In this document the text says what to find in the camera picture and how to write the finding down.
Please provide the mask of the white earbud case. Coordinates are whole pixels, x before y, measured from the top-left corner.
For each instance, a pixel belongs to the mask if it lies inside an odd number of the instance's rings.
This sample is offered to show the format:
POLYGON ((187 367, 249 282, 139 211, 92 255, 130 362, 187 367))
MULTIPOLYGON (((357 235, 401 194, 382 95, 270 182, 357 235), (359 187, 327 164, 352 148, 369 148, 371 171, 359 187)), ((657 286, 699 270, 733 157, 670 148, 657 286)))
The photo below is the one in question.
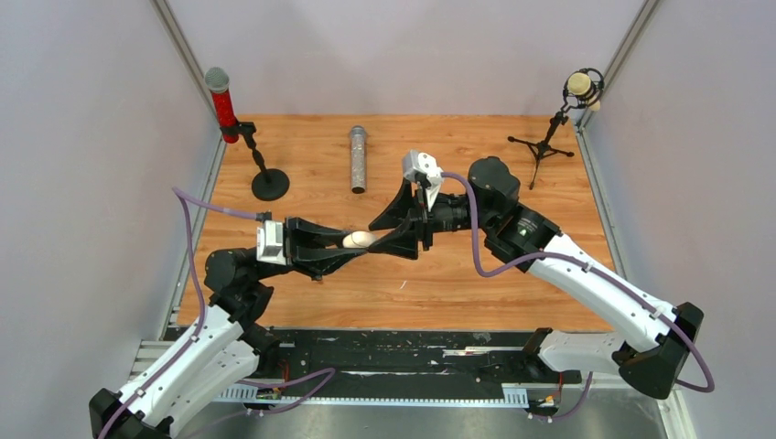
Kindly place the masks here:
POLYGON ((349 233, 342 239, 342 246, 349 249, 367 249, 376 240, 375 234, 369 231, 357 230, 349 233))

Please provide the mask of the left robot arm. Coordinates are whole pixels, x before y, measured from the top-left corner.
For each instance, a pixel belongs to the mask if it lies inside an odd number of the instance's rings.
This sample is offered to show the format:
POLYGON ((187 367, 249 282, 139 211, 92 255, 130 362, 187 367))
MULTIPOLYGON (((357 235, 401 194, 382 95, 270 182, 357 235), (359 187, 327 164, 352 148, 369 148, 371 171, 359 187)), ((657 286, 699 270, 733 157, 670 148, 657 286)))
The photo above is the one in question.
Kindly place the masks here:
POLYGON ((93 436, 175 438, 238 380, 273 376, 280 366, 279 341, 257 323, 274 293, 264 279, 301 273, 319 280, 366 253, 376 240, 368 231, 288 218, 264 221, 252 248, 212 252, 204 281, 212 294, 203 313, 119 391, 102 389, 92 397, 93 436))

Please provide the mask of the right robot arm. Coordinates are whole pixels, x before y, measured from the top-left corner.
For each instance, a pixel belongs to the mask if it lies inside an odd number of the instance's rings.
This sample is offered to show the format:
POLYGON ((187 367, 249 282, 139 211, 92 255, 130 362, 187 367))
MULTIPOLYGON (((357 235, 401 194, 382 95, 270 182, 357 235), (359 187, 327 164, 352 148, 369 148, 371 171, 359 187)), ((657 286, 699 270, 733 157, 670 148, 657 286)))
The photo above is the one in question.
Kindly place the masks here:
POLYGON ((680 383, 689 357, 697 357, 703 311, 673 305, 627 282, 597 262, 555 223, 519 200, 520 180, 496 156, 476 160, 460 179, 461 195, 445 194, 447 172, 436 159, 414 151, 404 157, 403 182, 371 223, 382 237, 373 253, 414 260, 441 232, 467 230, 473 260, 487 249, 500 271, 517 269, 575 298, 608 322, 608 333, 534 331, 524 346, 528 378, 546 381, 557 372, 598 372, 621 377, 634 390, 666 399, 680 383))

